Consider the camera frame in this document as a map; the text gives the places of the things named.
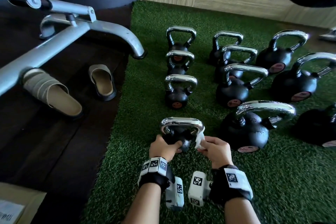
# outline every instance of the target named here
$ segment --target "person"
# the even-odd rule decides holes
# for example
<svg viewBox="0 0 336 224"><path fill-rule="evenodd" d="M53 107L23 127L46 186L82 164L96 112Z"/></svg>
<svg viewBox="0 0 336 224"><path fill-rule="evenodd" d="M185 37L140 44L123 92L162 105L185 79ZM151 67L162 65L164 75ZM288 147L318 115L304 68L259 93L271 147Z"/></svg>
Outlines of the person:
<svg viewBox="0 0 336 224"><path fill-rule="evenodd" d="M212 169L219 169L225 165L233 165L230 145L217 137L205 136L201 141L205 150L197 149L211 161ZM161 135L150 145L149 157L163 157L171 161L182 142L168 145ZM139 189L124 224L157 224L159 223L161 187L156 183L145 183ZM260 224L249 200L235 197L224 205L226 224Z"/></svg>

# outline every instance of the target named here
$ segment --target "slide sandal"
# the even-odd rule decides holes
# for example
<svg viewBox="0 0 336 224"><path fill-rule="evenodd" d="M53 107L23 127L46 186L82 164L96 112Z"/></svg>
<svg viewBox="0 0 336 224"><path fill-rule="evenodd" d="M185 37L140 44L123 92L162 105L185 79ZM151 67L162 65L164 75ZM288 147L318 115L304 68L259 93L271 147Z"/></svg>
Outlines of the slide sandal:
<svg viewBox="0 0 336 224"><path fill-rule="evenodd" d="M77 118L82 106L69 95L68 88L40 68L28 70L22 77L23 88L60 113Z"/></svg>
<svg viewBox="0 0 336 224"><path fill-rule="evenodd" d="M114 78L107 66L102 64L90 66L89 76L98 96L103 101L109 101L116 96L117 89L114 85Z"/></svg>

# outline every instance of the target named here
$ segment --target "kettlebell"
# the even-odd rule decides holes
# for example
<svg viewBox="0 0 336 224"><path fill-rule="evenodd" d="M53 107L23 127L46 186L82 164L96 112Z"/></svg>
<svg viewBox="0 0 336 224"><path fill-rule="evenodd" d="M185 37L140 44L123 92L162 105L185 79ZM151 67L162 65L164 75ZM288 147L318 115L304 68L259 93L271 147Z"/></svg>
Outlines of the kettlebell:
<svg viewBox="0 0 336 224"><path fill-rule="evenodd" d="M187 82L189 87L182 86L173 87L172 82ZM188 102L189 95L197 86L197 79L190 75L171 74L165 78L166 86L166 105L172 109L179 109L185 107Z"/></svg>
<svg viewBox="0 0 336 224"><path fill-rule="evenodd" d="M209 55L209 64L213 66L217 66L220 58L221 58L221 50L223 46L219 46L218 44L218 38L220 36L228 36L228 37L234 37L237 38L237 41L234 43L234 45L241 44L244 36L241 33L238 32L231 32L231 31L219 31L217 32L213 39L212 39L212 50ZM228 59L230 58L231 52L227 50L226 56Z"/></svg>
<svg viewBox="0 0 336 224"><path fill-rule="evenodd" d="M181 57L184 58L184 61L182 63L175 63L173 61L173 58L176 57ZM167 59L167 67L168 67L168 72L167 74L186 74L187 70L189 67L193 64L195 60L195 56L191 52L185 52L185 51L178 51L178 50L173 50L169 51L166 54L166 59Z"/></svg>
<svg viewBox="0 0 336 224"><path fill-rule="evenodd" d="M278 114L274 117L261 118L254 113L256 111L270 111ZM264 148L268 141L268 131L276 128L276 123L293 118L295 113L295 108L286 103L265 100L248 101L224 118L220 125L219 138L239 152L255 152Z"/></svg>
<svg viewBox="0 0 336 224"><path fill-rule="evenodd" d="M243 82L237 78L230 78L229 74L232 70L247 71L261 74L250 82ZM244 103L249 95L249 90L268 75L268 71L263 67L256 67L245 64L230 64L225 67L225 81L220 83L216 90L217 102L222 106L237 107Z"/></svg>
<svg viewBox="0 0 336 224"><path fill-rule="evenodd" d="M300 115L292 132L307 143L336 147L336 103L326 109L311 109Z"/></svg>
<svg viewBox="0 0 336 224"><path fill-rule="evenodd" d="M319 72L310 73L300 67L307 61L330 60L329 66ZM299 58L292 68L276 75L271 85L274 99L282 102L299 102L309 98L316 90L317 81L336 67L336 54L327 52L309 53Z"/></svg>
<svg viewBox="0 0 336 224"><path fill-rule="evenodd" d="M184 44L183 43L175 43L174 40L173 40L173 38L172 38L172 36L171 36L171 32L173 32L173 31L190 33L191 37ZM194 30L193 28L190 28L190 27L171 26L166 31L166 37L167 37L168 46L169 46L168 51L178 50L178 51L185 51L185 52L187 52L188 48L191 45L191 43L196 38L196 30ZM183 63L186 58L182 57L182 56L173 56L172 59L173 59L173 61L175 63Z"/></svg>
<svg viewBox="0 0 336 224"><path fill-rule="evenodd" d="M280 37L289 35L297 36L299 43L289 48L278 48L277 40ZM293 52L304 45L308 38L309 35L307 33L298 30L284 30L276 33L268 47L259 53L255 65L268 69L269 74L280 73L291 62Z"/></svg>
<svg viewBox="0 0 336 224"><path fill-rule="evenodd" d="M238 62L237 60L230 59L231 52L238 51L238 52L245 52L249 53L250 57L242 62ZM241 46L241 45L227 45L222 48L221 56L218 65L215 69L215 82L221 83L224 80L224 73L225 67L229 64L240 63L240 64L248 64L255 59L257 56L258 51L251 47ZM242 70L231 70L230 71L230 78L238 78L240 79L243 75Z"/></svg>
<svg viewBox="0 0 336 224"><path fill-rule="evenodd" d="M160 123L162 138L167 144L182 141L182 146L176 153L186 152L191 141L195 141L197 135L203 131L204 125L198 119L193 118L165 118Z"/></svg>

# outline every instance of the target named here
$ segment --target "green turf floor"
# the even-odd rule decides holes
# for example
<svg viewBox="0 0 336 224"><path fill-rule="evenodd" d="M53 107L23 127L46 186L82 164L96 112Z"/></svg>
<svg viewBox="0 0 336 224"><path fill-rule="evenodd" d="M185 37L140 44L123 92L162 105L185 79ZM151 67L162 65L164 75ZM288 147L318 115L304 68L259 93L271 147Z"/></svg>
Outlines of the green turf floor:
<svg viewBox="0 0 336 224"><path fill-rule="evenodd" d="M197 31L190 47L195 63L188 74L195 76L199 85L182 110L171 110L164 103L168 48L165 33L171 25L189 26ZM148 159L149 145L160 132L162 119L196 118L204 123L205 135L216 136L222 119L229 113L216 103L214 67L206 64L212 37L217 31L240 32L244 35L243 45L261 51L272 36L284 28L271 20L137 1L131 29L149 54L143 60L129 59L111 141L84 211L83 223L123 220L137 193L138 166ZM185 40L189 35L173 37ZM297 59L306 53L308 50L301 48L294 57ZM305 64L310 70L319 66ZM315 95L295 104L298 114L326 107L336 100L334 76L329 73L323 77ZM267 89L272 79L268 77L260 82L251 90L248 100L271 100ZM262 223L336 222L336 151L289 136L288 129L293 122L271 131L263 150L252 154L233 152L233 162L249 178L254 192L253 205ZM183 180L185 205L182 212L176 213L168 210L162 201L160 223L223 223L222 213L214 206L207 204L197 208L188 202L192 173L198 170L210 174L210 162L191 147L186 154L176 156L170 165Z"/></svg>

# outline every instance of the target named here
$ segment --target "person's right arm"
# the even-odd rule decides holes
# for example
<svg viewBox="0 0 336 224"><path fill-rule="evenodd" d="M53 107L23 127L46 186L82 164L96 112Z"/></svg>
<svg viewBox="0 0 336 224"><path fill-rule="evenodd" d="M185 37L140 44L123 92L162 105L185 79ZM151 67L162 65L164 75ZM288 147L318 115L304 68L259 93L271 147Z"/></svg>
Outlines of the person's right arm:
<svg viewBox="0 0 336 224"><path fill-rule="evenodd" d="M233 165L230 145L217 137L206 136L201 141L205 150L197 149L211 160L213 169ZM230 199L224 206L226 224L260 224L249 200L243 197Z"/></svg>

